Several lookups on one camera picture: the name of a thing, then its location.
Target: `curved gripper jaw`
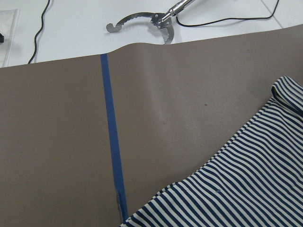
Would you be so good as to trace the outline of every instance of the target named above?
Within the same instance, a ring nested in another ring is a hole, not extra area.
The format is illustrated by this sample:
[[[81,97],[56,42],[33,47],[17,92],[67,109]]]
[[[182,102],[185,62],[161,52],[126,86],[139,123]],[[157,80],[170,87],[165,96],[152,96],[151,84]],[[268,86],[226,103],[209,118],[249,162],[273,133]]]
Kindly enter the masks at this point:
[[[113,24],[108,24],[106,25],[106,29],[108,32],[119,32],[121,31],[122,29],[122,25],[124,25],[127,21],[131,20],[131,19],[134,19],[134,18],[137,18],[137,17],[149,17],[152,19],[155,19],[157,17],[160,17],[160,16],[163,16],[164,14],[163,13],[148,13],[148,12],[142,12],[142,13],[134,13],[134,14],[131,14],[123,19],[121,19],[117,24],[116,26],[114,26]],[[167,26],[164,27],[166,30],[167,30],[167,33],[168,33],[168,37],[167,39],[165,40],[164,38],[164,44],[171,44],[173,38],[174,38],[174,28],[172,27],[172,22],[171,22],[171,18],[169,18],[167,21]]]

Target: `navy and white striped cloth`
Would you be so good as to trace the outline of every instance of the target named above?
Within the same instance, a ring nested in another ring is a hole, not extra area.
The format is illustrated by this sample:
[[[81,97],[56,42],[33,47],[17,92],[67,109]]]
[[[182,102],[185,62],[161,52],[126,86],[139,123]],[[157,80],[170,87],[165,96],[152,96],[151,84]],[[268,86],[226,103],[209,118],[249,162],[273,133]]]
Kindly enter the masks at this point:
[[[289,77],[206,164],[122,227],[303,227],[303,87]]]

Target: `wire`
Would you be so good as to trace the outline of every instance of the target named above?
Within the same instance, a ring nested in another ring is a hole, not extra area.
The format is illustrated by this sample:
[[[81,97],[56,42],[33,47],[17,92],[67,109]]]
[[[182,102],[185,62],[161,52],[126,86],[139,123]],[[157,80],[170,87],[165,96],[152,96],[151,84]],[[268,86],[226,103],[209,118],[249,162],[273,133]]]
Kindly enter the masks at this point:
[[[47,2],[47,5],[45,7],[45,9],[43,10],[43,13],[41,15],[41,28],[40,30],[36,33],[35,35],[35,38],[34,38],[34,42],[35,42],[35,51],[33,53],[33,56],[31,57],[31,59],[28,61],[28,64],[30,64],[32,62],[32,60],[34,59],[34,57],[36,56],[36,53],[37,53],[37,37],[38,35],[40,34],[40,32],[42,32],[43,28],[44,28],[44,20],[43,20],[43,17],[44,17],[44,14],[49,6],[49,3],[50,3],[51,0],[48,0]]]
[[[212,22],[208,22],[208,23],[204,23],[204,24],[198,24],[198,25],[185,25],[185,24],[182,24],[179,19],[178,19],[178,16],[176,16],[176,19],[177,19],[177,23],[183,27],[199,27],[199,26],[205,26],[205,25],[210,25],[210,24],[214,24],[214,23],[218,23],[218,22],[221,22],[221,21],[225,21],[225,20],[266,20],[266,19],[270,19],[273,17],[273,15],[275,14],[276,12],[276,8],[278,6],[278,3],[279,3],[280,0],[277,0],[276,2],[276,6],[275,6],[275,9],[273,11],[273,13],[269,16],[269,17],[249,17],[249,18],[237,18],[237,17],[230,17],[230,18],[225,18],[225,19],[221,19],[221,20],[216,20],[216,21],[212,21]]]

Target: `blue stripe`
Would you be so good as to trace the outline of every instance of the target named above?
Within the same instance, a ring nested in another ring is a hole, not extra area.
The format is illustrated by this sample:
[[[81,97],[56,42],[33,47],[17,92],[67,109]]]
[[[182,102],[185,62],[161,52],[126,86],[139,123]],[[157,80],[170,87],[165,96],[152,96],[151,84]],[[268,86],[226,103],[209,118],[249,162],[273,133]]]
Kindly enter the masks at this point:
[[[100,56],[100,59],[102,65],[102,77],[103,77],[105,104],[106,104],[106,112],[107,112],[107,124],[108,124],[110,151],[112,157],[114,185],[117,192],[121,217],[123,220],[126,220],[128,218],[127,203],[125,196],[119,140],[117,133],[117,125],[116,125],[116,116],[114,109],[114,100],[113,100],[112,87],[110,83],[107,54],[102,54]]]

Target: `white floor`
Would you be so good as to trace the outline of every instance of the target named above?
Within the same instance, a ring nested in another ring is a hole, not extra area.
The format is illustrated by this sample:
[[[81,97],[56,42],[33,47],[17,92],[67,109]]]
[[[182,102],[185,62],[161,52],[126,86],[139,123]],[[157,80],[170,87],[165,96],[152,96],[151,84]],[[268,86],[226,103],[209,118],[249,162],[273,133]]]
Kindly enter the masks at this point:
[[[178,0],[51,0],[45,28],[38,39],[33,62],[51,61],[113,51],[131,43],[162,44],[159,30],[148,18],[128,22],[121,32],[109,34],[106,24],[136,12],[166,12]],[[47,0],[0,0],[1,10],[19,10],[14,39],[6,66],[26,64],[34,51],[34,36],[41,26]],[[276,0],[196,0],[180,13],[185,24],[225,17],[267,17]],[[187,28],[175,20],[173,44],[215,37],[281,29],[303,24],[303,1],[280,0],[270,20],[226,21],[212,26]]]

